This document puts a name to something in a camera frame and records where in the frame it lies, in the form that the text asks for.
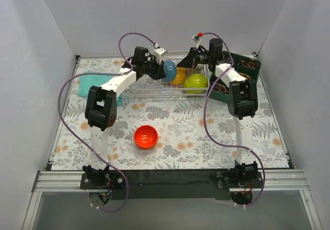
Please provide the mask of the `yellow orange bowl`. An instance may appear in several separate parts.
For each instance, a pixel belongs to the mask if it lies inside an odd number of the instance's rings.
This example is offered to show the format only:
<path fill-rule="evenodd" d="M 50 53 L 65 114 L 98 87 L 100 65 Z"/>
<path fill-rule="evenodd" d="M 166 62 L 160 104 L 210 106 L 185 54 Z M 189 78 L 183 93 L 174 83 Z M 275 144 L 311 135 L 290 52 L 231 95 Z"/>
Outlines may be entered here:
<path fill-rule="evenodd" d="M 186 79 L 186 70 L 184 68 L 177 68 L 175 78 L 170 82 L 173 85 L 180 85 Z"/>

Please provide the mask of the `blue grey bowl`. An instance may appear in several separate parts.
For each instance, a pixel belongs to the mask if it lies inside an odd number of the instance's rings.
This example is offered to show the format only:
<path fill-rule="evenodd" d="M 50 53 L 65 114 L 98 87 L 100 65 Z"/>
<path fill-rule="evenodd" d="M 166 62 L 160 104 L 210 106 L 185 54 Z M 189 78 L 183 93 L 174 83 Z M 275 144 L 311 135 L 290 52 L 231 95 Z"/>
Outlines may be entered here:
<path fill-rule="evenodd" d="M 165 74 L 165 78 L 162 79 L 165 83 L 172 82 L 177 75 L 176 64 L 172 60 L 166 60 L 163 63 L 163 71 Z"/>

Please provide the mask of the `lime green bowl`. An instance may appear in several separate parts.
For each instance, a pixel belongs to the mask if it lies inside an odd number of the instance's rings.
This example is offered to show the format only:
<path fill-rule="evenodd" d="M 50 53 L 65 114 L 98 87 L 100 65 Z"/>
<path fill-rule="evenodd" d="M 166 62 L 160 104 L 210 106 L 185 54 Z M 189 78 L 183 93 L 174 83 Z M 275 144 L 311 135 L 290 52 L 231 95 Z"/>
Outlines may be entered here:
<path fill-rule="evenodd" d="M 183 88 L 203 88 L 203 90 L 186 90 L 188 94 L 201 94 L 208 87 L 208 79 L 205 75 L 194 73 L 188 76 L 184 83 Z"/>

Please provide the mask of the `red orange bowl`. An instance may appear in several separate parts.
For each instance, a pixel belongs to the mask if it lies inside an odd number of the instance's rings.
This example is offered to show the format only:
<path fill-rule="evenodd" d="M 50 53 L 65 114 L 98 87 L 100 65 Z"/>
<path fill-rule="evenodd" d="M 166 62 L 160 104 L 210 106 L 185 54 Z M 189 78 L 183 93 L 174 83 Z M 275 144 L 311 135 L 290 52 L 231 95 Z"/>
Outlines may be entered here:
<path fill-rule="evenodd" d="M 134 133 L 134 142 L 142 150 L 152 149 L 158 142 L 158 132 L 150 125 L 138 127 Z"/>

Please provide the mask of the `blue patterned bowl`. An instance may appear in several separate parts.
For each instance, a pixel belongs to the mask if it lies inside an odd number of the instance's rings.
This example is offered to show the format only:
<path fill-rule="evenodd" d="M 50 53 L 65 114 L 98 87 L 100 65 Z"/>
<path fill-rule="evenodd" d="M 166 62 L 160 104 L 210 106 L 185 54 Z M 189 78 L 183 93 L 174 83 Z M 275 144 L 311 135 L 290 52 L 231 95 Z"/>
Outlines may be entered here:
<path fill-rule="evenodd" d="M 186 70 L 186 75 L 192 75 L 194 73 L 196 73 L 196 71 L 194 69 L 185 69 Z"/>

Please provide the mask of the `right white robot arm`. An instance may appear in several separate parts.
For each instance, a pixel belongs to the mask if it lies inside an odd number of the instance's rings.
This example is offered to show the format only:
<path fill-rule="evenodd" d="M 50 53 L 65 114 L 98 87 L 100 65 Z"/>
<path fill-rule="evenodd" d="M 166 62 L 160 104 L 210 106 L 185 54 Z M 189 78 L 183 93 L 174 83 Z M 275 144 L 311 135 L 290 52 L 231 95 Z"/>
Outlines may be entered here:
<path fill-rule="evenodd" d="M 208 65 L 217 80 L 228 87 L 228 111 L 233 117 L 236 131 L 235 166 L 216 174 L 220 186 L 251 185 L 258 178 L 257 157 L 253 151 L 253 120 L 258 109 L 256 81 L 241 76 L 234 69 L 234 59 L 229 56 L 226 61 L 223 48 L 226 46 L 220 38 L 209 41 L 209 49 L 200 45 L 200 38 L 194 37 L 196 47 L 192 47 L 188 55 L 178 64 L 180 68 L 195 68 L 197 65 Z"/>

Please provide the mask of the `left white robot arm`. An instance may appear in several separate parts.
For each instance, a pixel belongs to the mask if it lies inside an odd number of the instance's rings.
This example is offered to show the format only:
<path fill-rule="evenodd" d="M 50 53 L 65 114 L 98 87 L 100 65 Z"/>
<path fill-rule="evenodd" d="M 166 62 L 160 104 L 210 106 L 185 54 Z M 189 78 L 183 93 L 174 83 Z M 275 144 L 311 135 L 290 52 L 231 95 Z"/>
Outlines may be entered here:
<path fill-rule="evenodd" d="M 143 75 L 159 80 L 165 78 L 163 69 L 164 57 L 168 51 L 162 47 L 149 50 L 137 46 L 134 55 L 128 59 L 119 70 L 118 76 L 113 76 L 101 86 L 92 86 L 89 89 L 85 118 L 91 132 L 91 161 L 83 166 L 88 181 L 97 188 L 106 188 L 111 179 L 108 173 L 107 158 L 108 138 L 110 127 L 117 118 L 117 99 L 131 84 Z"/>

